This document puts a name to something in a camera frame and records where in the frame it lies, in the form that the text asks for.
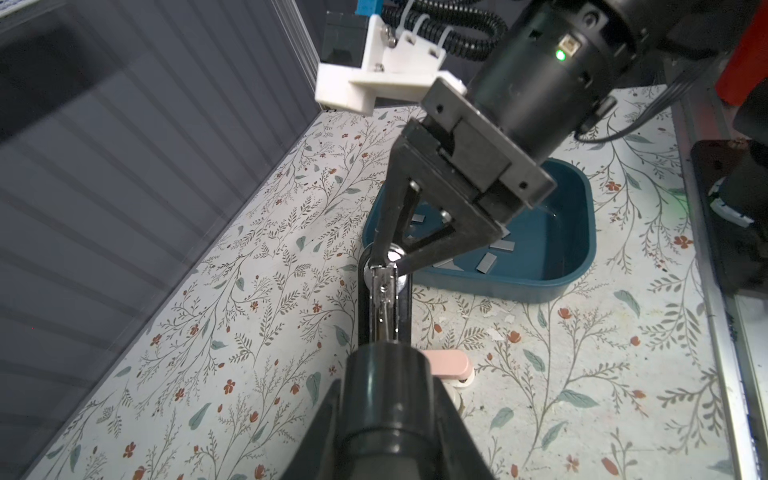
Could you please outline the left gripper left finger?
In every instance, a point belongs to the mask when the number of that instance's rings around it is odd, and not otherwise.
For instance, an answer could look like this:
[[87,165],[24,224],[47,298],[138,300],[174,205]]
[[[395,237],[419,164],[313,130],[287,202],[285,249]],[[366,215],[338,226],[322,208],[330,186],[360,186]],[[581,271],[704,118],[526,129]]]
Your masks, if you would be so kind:
[[316,412],[282,480],[335,478],[335,435],[339,417],[341,381],[335,380]]

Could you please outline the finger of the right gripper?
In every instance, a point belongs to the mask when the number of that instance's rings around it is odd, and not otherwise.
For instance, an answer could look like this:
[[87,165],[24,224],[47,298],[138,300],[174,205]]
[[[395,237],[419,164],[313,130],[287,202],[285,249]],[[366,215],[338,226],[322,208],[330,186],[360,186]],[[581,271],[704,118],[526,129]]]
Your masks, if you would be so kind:
[[475,204],[445,200],[444,210],[452,220],[440,230],[416,240],[404,237],[418,200],[403,205],[395,227],[395,243],[405,255],[396,262],[398,273],[408,275],[444,260],[486,247],[501,238],[501,227]]
[[401,267],[426,267],[444,259],[444,235],[435,232],[420,240],[407,240],[405,230],[415,207],[422,198],[434,206],[444,182],[437,170],[439,142],[430,134],[403,134],[396,140],[390,155],[370,265],[383,267],[389,263],[388,251],[395,243],[405,251]]

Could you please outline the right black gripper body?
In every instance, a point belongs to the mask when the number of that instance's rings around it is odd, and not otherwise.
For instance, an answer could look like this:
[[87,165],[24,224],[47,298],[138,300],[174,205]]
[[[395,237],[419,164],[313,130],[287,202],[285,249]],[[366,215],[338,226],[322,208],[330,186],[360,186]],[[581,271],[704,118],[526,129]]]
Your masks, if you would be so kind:
[[450,169],[471,186],[470,202],[497,222],[508,222],[548,197],[557,183],[524,150],[444,78],[424,96],[426,129]]

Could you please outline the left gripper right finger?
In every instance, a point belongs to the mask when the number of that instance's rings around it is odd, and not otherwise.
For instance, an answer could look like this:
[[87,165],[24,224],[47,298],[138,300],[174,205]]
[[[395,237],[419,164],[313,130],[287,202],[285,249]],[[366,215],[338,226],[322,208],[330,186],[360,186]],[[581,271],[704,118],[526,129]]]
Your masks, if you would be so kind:
[[494,480],[440,379],[433,380],[439,441],[436,479]]

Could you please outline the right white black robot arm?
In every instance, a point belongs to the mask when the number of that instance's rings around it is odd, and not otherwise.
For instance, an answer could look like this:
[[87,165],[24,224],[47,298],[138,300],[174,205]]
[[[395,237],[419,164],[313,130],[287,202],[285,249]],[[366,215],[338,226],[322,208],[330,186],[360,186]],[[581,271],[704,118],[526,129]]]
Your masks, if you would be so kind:
[[613,106],[615,85],[646,54],[689,61],[679,86],[721,58],[675,42],[690,1],[536,1],[503,36],[465,92],[436,80],[425,117],[390,153],[370,249],[375,278],[396,278],[485,247],[555,189],[543,169],[571,135]]

